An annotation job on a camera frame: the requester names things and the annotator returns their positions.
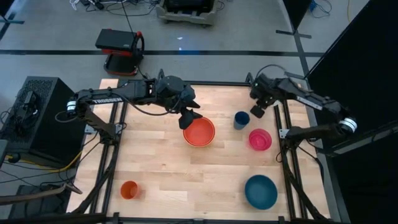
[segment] gray floor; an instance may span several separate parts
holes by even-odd
[[[347,0],[333,1],[330,17],[316,19],[307,13],[299,27],[305,52],[325,52],[349,24]],[[351,0],[351,19],[368,0]],[[68,0],[16,0],[15,19],[24,25],[12,24],[0,40],[0,50],[94,50],[101,29],[129,30],[124,16],[104,11],[85,12],[79,4],[74,11]],[[164,24],[155,11],[148,16],[130,17],[133,30],[140,30],[146,40],[146,50],[259,50],[296,52],[294,38],[276,34],[275,30],[290,30],[282,0],[223,0],[225,7],[218,12],[216,24],[206,29],[196,24],[171,22]],[[148,11],[147,5],[127,6],[128,14]],[[117,78],[103,69],[104,55],[0,55],[0,111],[15,100],[26,76],[60,77],[72,90],[96,88],[102,78]],[[311,69],[319,58],[307,57]],[[184,80],[243,81],[248,72],[256,73],[261,67],[275,63],[289,72],[303,74],[298,57],[270,56],[184,56],[146,55],[141,70],[151,76],[163,68],[166,75]],[[266,71],[271,77],[281,77],[278,69]],[[2,170],[19,177],[39,174],[37,170],[17,169],[3,165]],[[0,173],[0,180],[11,180]],[[31,184],[59,180],[57,175],[26,179]],[[12,195],[21,181],[1,184],[0,195]],[[332,201],[332,189],[325,187]],[[329,203],[332,217],[336,217],[333,202]],[[10,207],[0,207],[0,218],[7,218]]]

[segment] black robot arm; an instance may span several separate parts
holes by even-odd
[[[101,142],[106,144],[115,144],[120,132],[120,124],[105,123],[101,118],[95,115],[90,105],[104,103],[128,102],[137,110],[148,115],[160,116],[169,113],[181,113],[179,125],[181,129],[187,129],[193,119],[201,118],[200,114],[187,109],[200,108],[194,102],[195,91],[188,84],[178,77],[164,77],[163,71],[159,73],[158,79],[149,80],[128,80],[124,85],[118,88],[103,90],[81,90],[70,99],[67,104],[68,117],[78,117],[96,131],[101,136]],[[165,108],[161,114],[152,114],[142,111],[136,105],[155,104]]]
[[[296,100],[335,116],[335,122],[331,124],[281,130],[281,138],[289,139],[286,141],[288,147],[296,148],[303,139],[339,138],[354,133],[357,128],[355,119],[337,101],[303,90],[289,78],[272,79],[261,74],[252,83],[250,97],[257,100],[257,105],[253,106],[250,112],[258,118],[264,115],[264,109],[268,106],[275,104],[276,101],[284,100]]]

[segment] wooden tabletop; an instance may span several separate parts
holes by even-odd
[[[118,80],[104,79],[100,88],[116,87],[117,83]],[[237,111],[248,112],[255,103],[249,97],[248,87],[193,88],[197,96],[195,101],[201,106],[195,111],[210,119],[215,126],[213,142],[204,148],[191,147],[178,128],[179,115],[148,116],[129,105],[108,216],[120,212],[121,217],[140,218],[277,220],[278,216],[284,216],[289,219],[282,165],[275,160],[280,149],[274,110],[268,108],[261,119],[250,115],[250,123],[237,131],[233,128],[234,114]],[[292,124],[308,127],[305,107],[295,101],[288,101],[288,104]],[[163,108],[155,105],[141,108],[152,113],[164,112]],[[97,105],[94,112],[108,121],[111,105]],[[254,151],[248,146],[248,135],[256,128],[265,129],[272,136],[272,145],[266,151]],[[88,144],[83,155],[96,142]],[[313,147],[305,142],[301,146],[316,156]],[[302,151],[297,151],[297,154],[304,191],[320,213],[329,217],[317,163]],[[69,212],[79,206],[93,188],[100,157],[101,145],[80,164],[75,185],[83,195],[71,195]],[[244,183],[256,174],[268,176],[277,186],[277,202],[268,210],[257,210],[245,199]],[[128,180],[139,184],[141,192],[138,198],[125,200],[120,196],[120,187]],[[99,196],[98,211],[102,200],[103,191]],[[299,217],[298,200],[295,201]]]

